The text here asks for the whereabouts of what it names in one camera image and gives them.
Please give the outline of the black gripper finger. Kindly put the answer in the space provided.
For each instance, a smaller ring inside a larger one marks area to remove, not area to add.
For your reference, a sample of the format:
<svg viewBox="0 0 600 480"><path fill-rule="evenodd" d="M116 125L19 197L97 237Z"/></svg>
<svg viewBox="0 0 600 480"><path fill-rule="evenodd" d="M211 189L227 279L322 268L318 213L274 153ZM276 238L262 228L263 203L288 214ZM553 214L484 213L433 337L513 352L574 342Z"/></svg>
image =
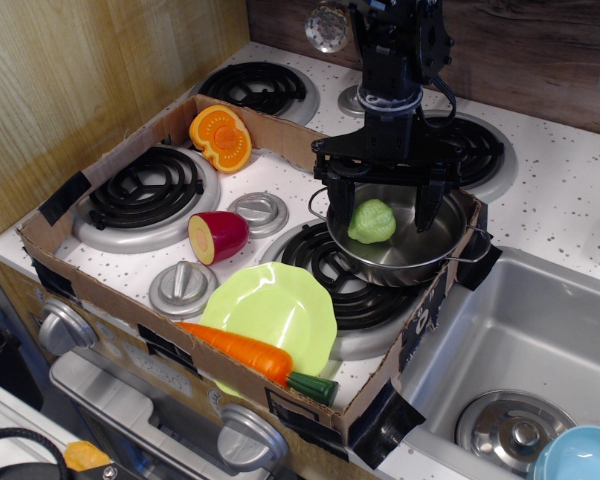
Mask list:
<svg viewBox="0 0 600 480"><path fill-rule="evenodd" d="M420 185L416 189L415 225L418 232L431 228L445 195L443 184Z"/></svg>
<svg viewBox="0 0 600 480"><path fill-rule="evenodd" d="M355 183L339 174L328 172L324 180L334 218L348 227L354 211Z"/></svg>

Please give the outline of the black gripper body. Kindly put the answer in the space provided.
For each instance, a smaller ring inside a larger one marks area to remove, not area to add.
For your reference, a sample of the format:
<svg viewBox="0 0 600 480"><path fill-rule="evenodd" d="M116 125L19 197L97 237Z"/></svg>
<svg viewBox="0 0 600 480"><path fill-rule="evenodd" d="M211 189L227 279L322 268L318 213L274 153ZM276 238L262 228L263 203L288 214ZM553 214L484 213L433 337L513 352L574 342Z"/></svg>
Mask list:
<svg viewBox="0 0 600 480"><path fill-rule="evenodd" d="M443 136L457 122L448 115L417 108L395 118L371 116L352 133L316 140L313 174L333 181L458 188L464 148Z"/></svg>

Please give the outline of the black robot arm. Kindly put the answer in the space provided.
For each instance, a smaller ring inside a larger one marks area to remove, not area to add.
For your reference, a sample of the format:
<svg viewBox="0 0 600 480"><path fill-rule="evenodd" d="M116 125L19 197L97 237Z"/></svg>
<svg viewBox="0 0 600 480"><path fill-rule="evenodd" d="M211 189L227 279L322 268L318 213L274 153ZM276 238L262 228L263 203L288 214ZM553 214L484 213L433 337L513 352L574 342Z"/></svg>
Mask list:
<svg viewBox="0 0 600 480"><path fill-rule="evenodd" d="M399 185L416 190L415 226L429 229L442 199L461 180L461 148L439 139L455 115L426 120L423 88L455 96L439 72L451 62L440 1L323 1L305 20L305 34L323 53L353 42L362 79L356 91L364 112L359 130L312 144L315 178L326 186L334 218L351 223L357 187Z"/></svg>

